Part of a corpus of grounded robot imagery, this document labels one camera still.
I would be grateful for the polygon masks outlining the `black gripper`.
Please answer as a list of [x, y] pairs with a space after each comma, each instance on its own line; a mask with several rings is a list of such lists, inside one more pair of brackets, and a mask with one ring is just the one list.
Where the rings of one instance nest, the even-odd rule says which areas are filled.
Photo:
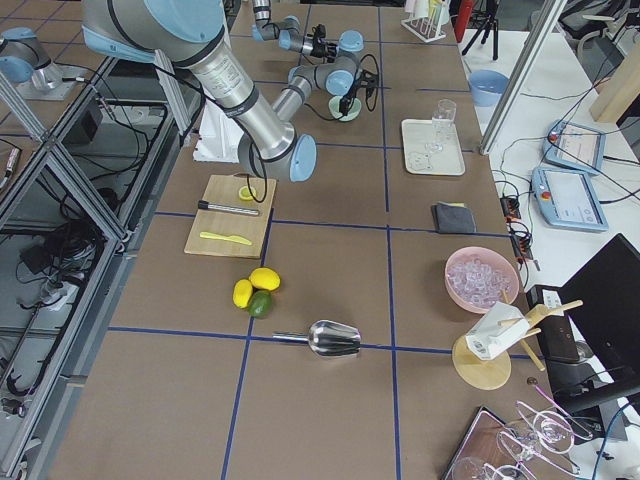
[[379, 75], [368, 70], [363, 70], [360, 75], [354, 79], [347, 95], [341, 97], [338, 103], [338, 111], [341, 117], [346, 117], [350, 111], [350, 100], [354, 99], [358, 91], [365, 91], [365, 99], [378, 96]]
[[338, 45], [327, 40], [326, 27], [318, 24], [312, 28], [312, 56], [324, 61], [334, 61]]

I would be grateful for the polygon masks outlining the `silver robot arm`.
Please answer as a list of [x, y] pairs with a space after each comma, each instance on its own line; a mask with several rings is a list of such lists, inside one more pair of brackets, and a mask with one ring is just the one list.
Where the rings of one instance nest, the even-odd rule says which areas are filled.
[[278, 45], [284, 50], [323, 59], [328, 63], [335, 61], [338, 46], [327, 40], [326, 27], [323, 24], [313, 27], [310, 34], [302, 34], [297, 17], [287, 16], [281, 21], [272, 19], [269, 0], [253, 0], [252, 9], [255, 19], [252, 35], [255, 40], [277, 40]]
[[354, 92], [364, 75], [364, 39], [347, 30], [337, 43], [319, 44], [300, 34], [296, 18], [273, 21], [268, 1], [254, 2], [253, 12], [255, 38], [326, 60], [292, 69], [273, 104], [225, 43], [219, 1], [86, 1], [82, 29], [86, 45], [106, 56], [151, 63], [157, 51], [164, 52], [175, 67], [190, 70], [213, 103], [242, 129], [238, 158], [249, 174], [306, 181], [316, 166], [316, 142], [297, 132], [291, 120], [315, 90], [340, 97]]

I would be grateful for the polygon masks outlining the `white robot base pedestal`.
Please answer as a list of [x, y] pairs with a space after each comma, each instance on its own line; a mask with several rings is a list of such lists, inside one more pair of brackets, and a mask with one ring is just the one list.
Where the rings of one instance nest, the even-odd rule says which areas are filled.
[[194, 160], [238, 164], [238, 147], [243, 134], [235, 121], [207, 100], [198, 129]]

